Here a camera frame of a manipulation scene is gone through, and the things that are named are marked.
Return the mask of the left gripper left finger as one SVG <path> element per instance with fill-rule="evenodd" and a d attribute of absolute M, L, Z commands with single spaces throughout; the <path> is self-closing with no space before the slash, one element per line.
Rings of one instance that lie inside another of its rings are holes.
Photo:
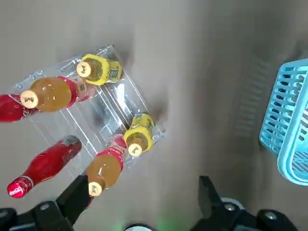
<path fill-rule="evenodd" d="M 14 208 L 0 209 L 2 231 L 72 231 L 90 204 L 88 177 L 79 175 L 54 201 L 44 201 L 18 214 Z"/>

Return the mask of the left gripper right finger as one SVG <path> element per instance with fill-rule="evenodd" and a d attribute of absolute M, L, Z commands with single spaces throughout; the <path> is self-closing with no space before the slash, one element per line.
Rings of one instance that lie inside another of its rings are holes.
<path fill-rule="evenodd" d="M 221 198 L 210 177 L 199 177 L 198 204 L 202 218 L 192 231 L 296 231 L 297 227 L 283 213 L 261 209 L 256 215 L 238 201 Z"/>

